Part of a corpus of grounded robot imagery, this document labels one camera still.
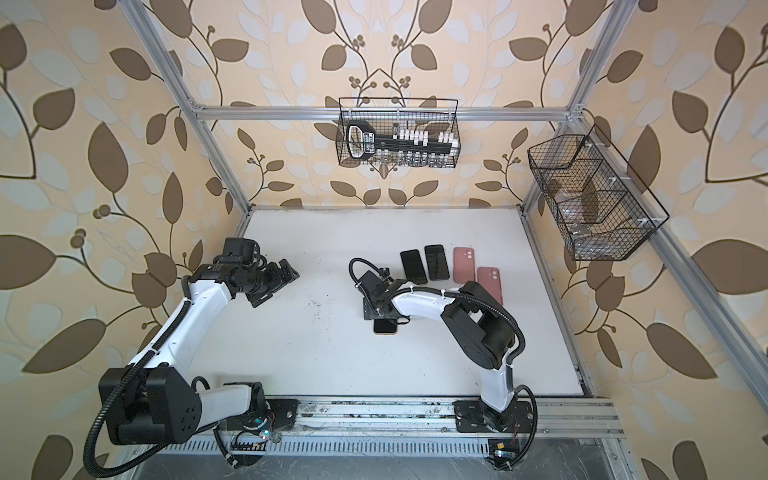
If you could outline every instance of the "wire basket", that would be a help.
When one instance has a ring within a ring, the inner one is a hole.
[[[457,107],[448,98],[340,98],[339,164],[455,168],[462,149]]]
[[[631,176],[617,174],[605,160],[604,138],[593,127],[587,135],[560,135],[528,149],[531,172],[574,260],[626,260],[669,219],[628,162]],[[664,214],[647,211],[625,184],[631,181],[641,183],[637,188]]]

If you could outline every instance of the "pink phone case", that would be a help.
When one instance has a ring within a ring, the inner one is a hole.
[[[502,297],[502,274],[495,266],[480,266],[478,268],[478,283],[485,291],[491,294],[501,305],[504,305]]]
[[[475,249],[470,247],[453,249],[453,281],[456,283],[475,281]]]

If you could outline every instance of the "black rack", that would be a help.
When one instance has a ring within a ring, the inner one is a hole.
[[[342,97],[336,129],[339,164],[455,168],[461,152],[448,98]]]
[[[626,260],[669,213],[618,149],[627,172],[618,174],[610,166],[598,147],[607,136],[594,129],[535,145],[528,160],[573,259]],[[647,211],[625,182],[650,194],[664,213]]]

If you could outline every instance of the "black smartphone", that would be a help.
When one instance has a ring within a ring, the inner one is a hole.
[[[424,247],[427,256],[427,272],[430,280],[447,280],[451,278],[448,272],[448,262],[445,260],[445,250],[442,245],[427,245]]]
[[[376,335],[394,335],[397,333],[397,323],[387,319],[373,319],[373,332]]]
[[[418,250],[406,250],[400,252],[402,268],[406,271],[406,279],[416,285],[427,283],[427,274],[424,272],[424,263]]]

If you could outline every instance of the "white tabletop surface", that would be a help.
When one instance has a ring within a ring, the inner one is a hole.
[[[527,342],[515,384],[537,396],[581,394],[516,210],[256,210],[245,237],[301,277],[256,309],[240,294],[219,315],[190,369],[212,384],[260,381],[278,396],[478,395],[480,367],[442,321],[414,317],[395,335],[374,334],[347,273],[362,257],[403,278],[401,251],[419,249],[425,261],[424,246],[440,243],[451,272],[454,247],[474,248],[476,266],[501,272],[504,307]]]

